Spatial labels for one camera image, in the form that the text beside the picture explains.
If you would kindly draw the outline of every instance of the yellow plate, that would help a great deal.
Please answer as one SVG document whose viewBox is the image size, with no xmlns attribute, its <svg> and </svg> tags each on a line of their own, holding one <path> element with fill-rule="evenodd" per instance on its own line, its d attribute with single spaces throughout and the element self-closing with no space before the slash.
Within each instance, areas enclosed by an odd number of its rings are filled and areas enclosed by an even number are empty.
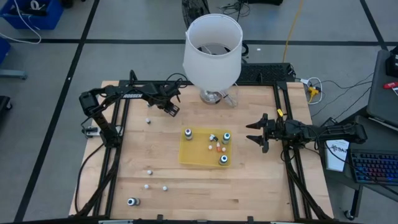
<svg viewBox="0 0 398 224">
<path fill-rule="evenodd" d="M 193 138 L 191 140 L 187 140 L 185 138 L 185 130 L 187 128 L 192 131 Z M 225 145 L 222 142 L 224 133 L 230 133 L 231 135 L 229 143 Z M 217 151 L 217 143 L 210 141 L 210 134 L 214 134 L 218 138 L 221 148 L 226 148 L 225 152 Z M 232 137 L 230 130 L 185 127 L 181 130 L 180 154 L 178 155 L 178 160 L 182 164 L 229 167 L 232 159 Z M 208 149 L 209 145 L 213 146 L 212 150 Z M 222 155 L 226 155 L 228 157 L 228 161 L 225 165 L 220 165 L 218 163 Z"/>
</svg>

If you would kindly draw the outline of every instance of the lamp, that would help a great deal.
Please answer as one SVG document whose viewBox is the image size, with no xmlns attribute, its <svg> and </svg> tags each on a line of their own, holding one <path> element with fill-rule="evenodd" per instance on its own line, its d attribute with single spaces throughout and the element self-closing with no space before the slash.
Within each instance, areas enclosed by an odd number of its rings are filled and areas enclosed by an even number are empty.
<svg viewBox="0 0 398 224">
<path fill-rule="evenodd" d="M 218 103 L 223 96 L 228 96 L 226 90 L 241 73 L 242 28 L 229 16 L 207 14 L 194 20 L 185 35 L 185 73 L 201 89 L 200 96 L 205 103 Z M 215 55 L 206 47 L 209 45 L 220 45 L 226 51 Z"/>
</svg>

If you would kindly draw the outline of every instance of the yellow cable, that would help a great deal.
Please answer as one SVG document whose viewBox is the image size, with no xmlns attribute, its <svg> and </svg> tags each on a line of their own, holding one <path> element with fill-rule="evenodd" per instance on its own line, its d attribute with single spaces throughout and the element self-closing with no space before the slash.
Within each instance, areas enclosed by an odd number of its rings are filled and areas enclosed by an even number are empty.
<svg viewBox="0 0 398 224">
<path fill-rule="evenodd" d="M 287 40 L 286 40 L 286 44 L 285 44 L 285 50 L 284 50 L 284 58 L 282 59 L 282 63 L 285 62 L 287 46 L 288 46 L 289 40 L 290 40 L 290 38 L 292 36 L 293 30 L 294 30 L 294 25 L 296 25 L 296 20 L 297 20 L 297 18 L 299 17 L 299 15 L 301 13 L 301 8 L 303 8 L 303 4 L 304 4 L 304 0 L 300 0 L 300 5 L 298 6 L 298 10 L 296 12 L 296 16 L 294 17 L 292 27 L 290 28 L 289 35 L 287 36 Z"/>
</svg>

